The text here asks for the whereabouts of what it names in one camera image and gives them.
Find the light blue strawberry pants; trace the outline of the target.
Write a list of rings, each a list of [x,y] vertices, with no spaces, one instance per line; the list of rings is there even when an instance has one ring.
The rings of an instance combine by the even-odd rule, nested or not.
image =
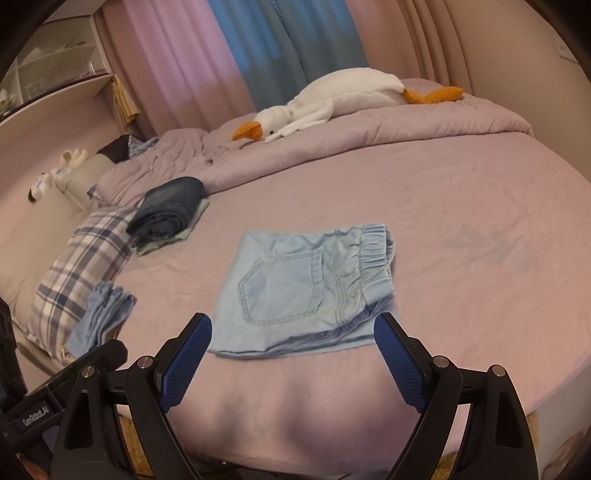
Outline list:
[[[209,350],[269,359],[369,345],[376,318],[394,311],[393,263],[384,224],[249,230],[219,292]]]

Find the blue folded cloth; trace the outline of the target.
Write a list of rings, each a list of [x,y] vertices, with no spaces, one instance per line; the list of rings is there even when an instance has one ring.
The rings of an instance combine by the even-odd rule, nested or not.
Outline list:
[[[88,296],[84,315],[69,335],[64,349],[78,359],[105,344],[130,316],[136,298],[112,282],[99,282]]]

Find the plaid pillow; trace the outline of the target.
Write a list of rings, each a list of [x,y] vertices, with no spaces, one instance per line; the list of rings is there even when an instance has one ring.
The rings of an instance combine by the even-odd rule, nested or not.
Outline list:
[[[126,229],[135,213],[133,207],[104,207],[91,213],[40,282],[26,334],[55,362],[69,362],[65,343],[82,319],[94,287],[114,280],[130,258]]]

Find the pink bed sheet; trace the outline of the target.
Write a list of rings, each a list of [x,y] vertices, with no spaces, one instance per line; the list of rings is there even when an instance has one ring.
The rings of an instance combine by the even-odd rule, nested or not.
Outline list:
[[[169,415],[186,449],[382,470],[417,414],[373,341],[376,310],[458,366],[505,366],[530,412],[589,364],[590,185],[523,133],[363,148],[215,195],[188,240],[118,281],[137,300],[131,358],[211,316]]]

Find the dark blue folded jeans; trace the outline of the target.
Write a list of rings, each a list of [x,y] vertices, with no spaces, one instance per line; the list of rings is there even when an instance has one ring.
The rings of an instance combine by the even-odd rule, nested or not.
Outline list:
[[[197,178],[168,181],[145,194],[126,233],[136,244],[172,238],[189,226],[205,198],[204,184]]]

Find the small white plush toy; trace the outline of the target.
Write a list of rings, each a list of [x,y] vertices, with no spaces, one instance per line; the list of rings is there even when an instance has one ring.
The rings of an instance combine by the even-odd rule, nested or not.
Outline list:
[[[71,173],[74,169],[81,166],[89,157],[86,149],[76,148],[66,150],[60,156],[58,165],[48,172],[42,173],[32,184],[28,192],[28,200],[34,204],[41,200],[47,191]]]

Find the pink quilted duvet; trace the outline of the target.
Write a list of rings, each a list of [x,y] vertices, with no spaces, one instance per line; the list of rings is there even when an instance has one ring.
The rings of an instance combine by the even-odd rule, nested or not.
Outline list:
[[[266,143],[232,140],[238,120],[216,130],[175,129],[146,152],[118,163],[90,188],[102,205],[134,206],[145,193],[194,177],[214,194],[310,161],[370,146],[462,135],[532,134],[517,113],[466,94],[456,102],[363,110]]]

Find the white shelf unit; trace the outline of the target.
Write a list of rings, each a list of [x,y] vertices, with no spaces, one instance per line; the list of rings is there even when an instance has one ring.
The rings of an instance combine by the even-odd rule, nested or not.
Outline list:
[[[66,1],[29,37],[1,78],[1,147],[98,95],[116,92],[95,14],[101,1]]]

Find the white goose plush toy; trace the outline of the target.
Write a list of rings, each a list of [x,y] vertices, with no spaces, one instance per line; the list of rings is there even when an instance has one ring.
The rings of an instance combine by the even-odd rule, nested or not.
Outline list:
[[[460,87],[441,87],[423,95],[394,74],[369,67],[342,69],[312,81],[287,104],[260,111],[236,128],[231,139],[270,143],[363,110],[455,102],[463,96]]]

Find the pink curtain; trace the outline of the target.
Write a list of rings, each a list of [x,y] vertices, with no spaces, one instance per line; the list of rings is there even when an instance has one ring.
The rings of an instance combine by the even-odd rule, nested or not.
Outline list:
[[[140,131],[213,130],[256,112],[210,1],[108,1],[95,14],[110,66],[139,107]],[[471,88],[444,1],[345,1],[367,67]]]

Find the blue curtain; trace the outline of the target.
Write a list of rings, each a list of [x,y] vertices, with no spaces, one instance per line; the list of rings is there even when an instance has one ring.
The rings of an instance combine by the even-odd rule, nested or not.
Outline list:
[[[256,110],[283,105],[337,70],[369,65],[345,1],[208,3]]]

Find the white wall socket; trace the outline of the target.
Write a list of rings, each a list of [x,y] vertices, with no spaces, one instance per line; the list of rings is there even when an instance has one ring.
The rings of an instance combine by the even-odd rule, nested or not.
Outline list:
[[[573,52],[570,50],[570,48],[567,46],[567,44],[564,42],[564,40],[560,36],[555,37],[555,43],[556,43],[558,55],[561,58],[568,60],[570,62],[573,62],[575,64],[578,63],[578,60],[576,59],[575,55],[573,54]]]

